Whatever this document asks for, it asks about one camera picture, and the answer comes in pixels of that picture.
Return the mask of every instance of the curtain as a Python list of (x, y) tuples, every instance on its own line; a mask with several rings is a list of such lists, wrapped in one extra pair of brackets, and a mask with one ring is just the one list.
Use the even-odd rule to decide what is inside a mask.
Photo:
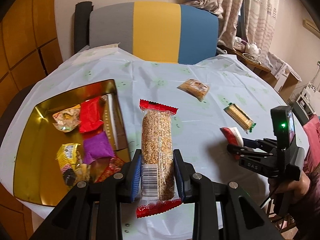
[(260, 61), (269, 51), (276, 25), (279, 0), (244, 0), (245, 36), (261, 48)]
[(219, 18), (218, 44), (232, 49), (242, 1), (243, 0), (197, 0), (186, 4), (215, 14)]

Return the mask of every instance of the person's arm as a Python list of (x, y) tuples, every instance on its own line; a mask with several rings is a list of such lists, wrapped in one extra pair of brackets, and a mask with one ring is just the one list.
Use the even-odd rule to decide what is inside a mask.
[[(275, 181), (269, 179), (270, 191)], [(289, 214), (296, 221), (301, 239), (317, 239), (320, 228), (320, 174), (302, 172), (299, 181), (281, 183), (276, 193), (294, 192)]]

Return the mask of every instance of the white tablecloth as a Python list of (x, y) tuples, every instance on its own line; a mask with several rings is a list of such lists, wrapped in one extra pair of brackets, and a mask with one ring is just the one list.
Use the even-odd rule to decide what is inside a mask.
[[(203, 102), (177, 89), (187, 79), (208, 84)], [(236, 181), (260, 204), (268, 196), (267, 178), (246, 170), (226, 152), (227, 141), (220, 127), (237, 126), (245, 138), (274, 138), (270, 109), (285, 105), (281, 97), (233, 55), (220, 55), (196, 65), (143, 61), (119, 48), (95, 48), (78, 53), (38, 82), (15, 115), (0, 149), (0, 179), (12, 194), (14, 162), (23, 128), (34, 106), (67, 90), (115, 79), (129, 149), (140, 148), (143, 114), (139, 100), (151, 100), (179, 108), (172, 120), (173, 148), (185, 162), (212, 181)], [(256, 123), (246, 134), (223, 109), (238, 104)], [(308, 151), (308, 138), (295, 118), (297, 145)], [(24, 203), (45, 218), (50, 207)], [(192, 237), (193, 205), (183, 204), (165, 213), (137, 219), (138, 203), (124, 204), (124, 239), (188, 239)]]

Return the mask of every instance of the pink cloth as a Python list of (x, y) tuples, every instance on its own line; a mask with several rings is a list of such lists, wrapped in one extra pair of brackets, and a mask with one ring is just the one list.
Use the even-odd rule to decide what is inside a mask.
[(309, 122), (303, 126), (308, 136), (309, 150), (304, 160), (303, 171), (308, 174), (320, 163), (320, 121), (319, 117), (314, 115)]

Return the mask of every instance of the purple snack packet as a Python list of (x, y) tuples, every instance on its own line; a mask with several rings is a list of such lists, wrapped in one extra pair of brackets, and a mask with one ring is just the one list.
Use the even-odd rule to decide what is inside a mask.
[(105, 132), (101, 132), (83, 141), (83, 163), (90, 164), (102, 157), (114, 157), (115, 154)]

